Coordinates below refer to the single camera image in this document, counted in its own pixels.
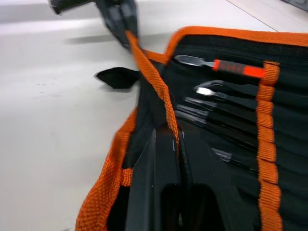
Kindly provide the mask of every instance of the red handle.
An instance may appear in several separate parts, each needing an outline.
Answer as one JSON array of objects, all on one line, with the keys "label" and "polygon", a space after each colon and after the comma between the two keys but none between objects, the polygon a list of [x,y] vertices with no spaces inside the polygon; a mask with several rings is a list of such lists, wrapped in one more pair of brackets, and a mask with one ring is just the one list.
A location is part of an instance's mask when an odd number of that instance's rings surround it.
[{"label": "red handle", "polygon": [[264,70],[261,67],[238,64],[234,62],[215,59],[214,71],[230,72],[237,75],[249,76],[255,78],[263,78]]}]

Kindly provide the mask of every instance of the screwdriver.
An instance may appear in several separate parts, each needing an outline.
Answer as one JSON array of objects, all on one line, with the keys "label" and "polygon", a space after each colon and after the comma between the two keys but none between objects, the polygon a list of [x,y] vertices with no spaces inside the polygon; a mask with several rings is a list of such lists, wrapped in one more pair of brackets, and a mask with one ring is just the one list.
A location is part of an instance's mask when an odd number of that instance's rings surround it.
[{"label": "screwdriver", "polygon": [[263,78],[264,76],[264,69],[261,67],[239,64],[219,59],[215,59],[214,62],[206,62],[203,58],[183,54],[177,55],[174,58],[182,64],[192,66],[209,66],[213,71],[223,71],[255,78]]}]

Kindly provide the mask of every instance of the orange webbing strap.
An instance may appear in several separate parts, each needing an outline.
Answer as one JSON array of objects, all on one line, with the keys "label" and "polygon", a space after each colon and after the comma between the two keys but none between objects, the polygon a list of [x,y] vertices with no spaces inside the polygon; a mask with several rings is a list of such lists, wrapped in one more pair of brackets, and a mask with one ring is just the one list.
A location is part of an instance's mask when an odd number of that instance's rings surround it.
[{"label": "orange webbing strap", "polygon": [[171,128],[178,145],[179,144],[178,124],[171,104],[169,88],[160,77],[156,68],[153,66],[153,64],[150,62],[147,56],[140,49],[137,38],[130,31],[126,31],[126,36],[129,39],[131,52],[135,58],[138,69],[141,71],[143,76],[148,80],[148,82],[152,85],[158,97],[165,103],[167,123],[168,126]]},{"label": "orange webbing strap", "polygon": [[259,166],[259,210],[261,230],[282,231],[282,218],[279,214],[281,191],[278,186],[278,170],[275,164],[276,147],[271,99],[274,85],[279,76],[279,64],[264,63],[264,78],[260,80],[257,93],[257,126],[258,126],[258,166]]},{"label": "orange webbing strap", "polygon": [[130,168],[122,170],[122,180],[121,185],[129,187],[131,185],[131,179],[133,177],[133,170]]},{"label": "orange webbing strap", "polygon": [[106,231],[107,218],[116,201],[123,180],[122,164],[130,134],[135,128],[137,109],[115,134],[102,173],[82,204],[76,221],[76,231]]},{"label": "orange webbing strap", "polygon": [[151,60],[154,60],[158,63],[163,63],[164,62],[164,55],[160,54],[160,53],[156,53],[153,51],[148,51],[148,50],[144,50],[146,57],[148,57]]}]

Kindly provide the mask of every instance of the black tool bag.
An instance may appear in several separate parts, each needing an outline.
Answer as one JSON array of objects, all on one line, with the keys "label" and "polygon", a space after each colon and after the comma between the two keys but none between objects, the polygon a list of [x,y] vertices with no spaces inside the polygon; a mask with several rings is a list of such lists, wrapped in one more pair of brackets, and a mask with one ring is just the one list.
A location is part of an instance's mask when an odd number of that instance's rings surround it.
[{"label": "black tool bag", "polygon": [[[115,89],[139,81],[138,105],[114,137],[76,230],[308,230],[308,34],[190,26],[158,54],[139,47],[126,8],[131,3],[104,7],[120,11],[122,27],[110,26],[118,17],[107,25],[120,30],[116,36],[139,72],[113,68],[96,77]],[[264,74],[216,72],[180,63],[177,55],[259,67]],[[213,123],[179,116],[187,97],[196,98],[195,87],[213,80],[228,83],[219,88],[222,94],[256,108],[214,99]],[[222,108],[243,115],[237,123],[252,134],[238,132],[237,125],[226,134],[235,120]]]}]

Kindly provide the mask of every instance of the orange stitching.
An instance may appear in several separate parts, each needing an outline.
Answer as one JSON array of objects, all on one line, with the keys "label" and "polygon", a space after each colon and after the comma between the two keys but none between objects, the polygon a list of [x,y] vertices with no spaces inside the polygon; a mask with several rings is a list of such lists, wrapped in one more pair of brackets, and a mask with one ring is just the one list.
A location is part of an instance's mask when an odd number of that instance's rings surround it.
[{"label": "orange stitching", "polygon": [[272,128],[266,128],[258,126],[258,138],[260,140],[266,140],[267,142],[274,142],[274,130]]}]

